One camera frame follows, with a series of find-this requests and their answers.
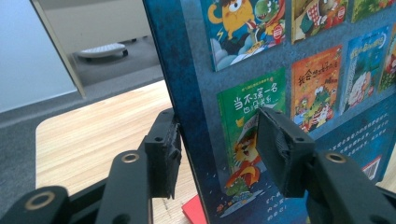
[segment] gray floor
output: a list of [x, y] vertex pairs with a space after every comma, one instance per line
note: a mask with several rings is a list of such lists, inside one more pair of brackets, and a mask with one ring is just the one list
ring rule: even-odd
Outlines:
[[43, 120], [163, 79], [153, 40], [123, 42], [129, 55], [86, 62], [75, 57], [86, 98], [78, 92], [0, 113], [0, 217], [35, 189], [35, 129]]

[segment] cartoon illustration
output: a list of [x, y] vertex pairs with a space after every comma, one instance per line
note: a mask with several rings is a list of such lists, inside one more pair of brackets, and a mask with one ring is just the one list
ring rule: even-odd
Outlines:
[[390, 7], [395, 0], [355, 0], [352, 22], [362, 20], [368, 16]]
[[265, 74], [218, 94], [227, 160], [219, 158], [224, 196], [216, 207], [225, 217], [255, 200], [266, 168], [257, 149], [257, 109], [269, 106], [285, 111], [285, 68]]
[[251, 187], [254, 183], [259, 181], [260, 170], [255, 165], [262, 159], [256, 150], [256, 128], [251, 128], [245, 136], [238, 141], [235, 150], [235, 161], [239, 163], [237, 171], [234, 172], [229, 181], [226, 183], [226, 187], [229, 188], [235, 179], [242, 177], [248, 187]]
[[293, 43], [330, 29], [345, 19], [345, 0], [293, 0]]
[[341, 46], [296, 62], [291, 67], [292, 119], [306, 133], [334, 118]]
[[380, 78], [389, 42], [385, 26], [349, 41], [346, 58], [346, 88], [343, 89], [340, 111], [346, 112], [380, 90]]
[[348, 104], [353, 107], [363, 101], [373, 93], [373, 87], [370, 87], [371, 73], [365, 72], [359, 76], [353, 84], [352, 91], [349, 94]]
[[212, 4], [207, 11], [207, 16], [212, 23], [223, 23], [228, 34], [228, 39], [233, 39], [233, 32], [247, 25], [250, 30], [256, 27], [253, 7], [248, 0], [223, 0], [221, 1], [222, 17], [217, 18], [214, 14], [217, 5]]
[[393, 25], [392, 38], [385, 60], [384, 71], [379, 83], [379, 91], [383, 91], [396, 83], [396, 24]]
[[206, 5], [217, 71], [285, 39], [285, 0], [206, 0]]
[[255, 34], [256, 41], [263, 41], [263, 43], [266, 43], [270, 41], [270, 38], [271, 41], [274, 39], [279, 40], [279, 38], [274, 38], [274, 35], [284, 34], [284, 14], [285, 0], [259, 0], [254, 7], [254, 15], [260, 22]]

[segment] white wall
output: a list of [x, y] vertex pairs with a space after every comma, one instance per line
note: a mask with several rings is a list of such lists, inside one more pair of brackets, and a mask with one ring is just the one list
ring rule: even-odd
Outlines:
[[151, 34], [142, 0], [33, 1], [66, 54]]
[[76, 91], [31, 3], [0, 0], [0, 113]]

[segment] book title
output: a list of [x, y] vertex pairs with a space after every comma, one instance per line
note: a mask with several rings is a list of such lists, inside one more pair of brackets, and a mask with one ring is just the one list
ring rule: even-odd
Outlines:
[[385, 41], [384, 36], [381, 36], [371, 44], [365, 43], [364, 46], [362, 46], [360, 48], [353, 49], [352, 53], [350, 54], [350, 58], [353, 59], [353, 58], [357, 57], [359, 54], [361, 54], [367, 50], [374, 49], [378, 46], [382, 46], [384, 44], [384, 41]]
[[277, 92], [276, 82], [272, 83], [268, 89], [260, 87], [253, 93], [247, 93], [243, 97], [235, 97], [233, 100], [234, 108], [235, 110], [243, 109], [246, 114], [261, 106], [269, 105], [273, 102], [271, 92]]
[[317, 77], [317, 76], [329, 71], [330, 69], [334, 69], [336, 67], [338, 67], [338, 62], [333, 62], [333, 63], [326, 62], [326, 63], [323, 63], [319, 69], [315, 69], [315, 70], [312, 70], [312, 69], [309, 68], [305, 72], [305, 74], [303, 76], [300, 76], [298, 78], [298, 83], [301, 86], [306, 81], [311, 80], [311, 78]]

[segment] yellow cartoon character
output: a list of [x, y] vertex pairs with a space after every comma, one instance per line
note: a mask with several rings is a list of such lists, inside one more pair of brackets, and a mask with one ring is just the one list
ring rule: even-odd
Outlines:
[[234, 172], [226, 183], [229, 188], [235, 179], [241, 177], [245, 180], [246, 185], [251, 185], [259, 181], [260, 170], [256, 166], [262, 159], [256, 150], [257, 134], [255, 129], [250, 129], [245, 136], [238, 141], [234, 147], [235, 159], [241, 162], [239, 169]]
[[254, 21], [253, 7], [248, 0], [220, 0], [222, 8], [222, 17], [215, 16], [216, 4], [212, 4], [208, 11], [207, 16], [212, 23], [223, 23], [224, 29], [228, 33], [228, 39], [233, 38], [233, 32], [247, 25], [249, 29], [256, 27]]

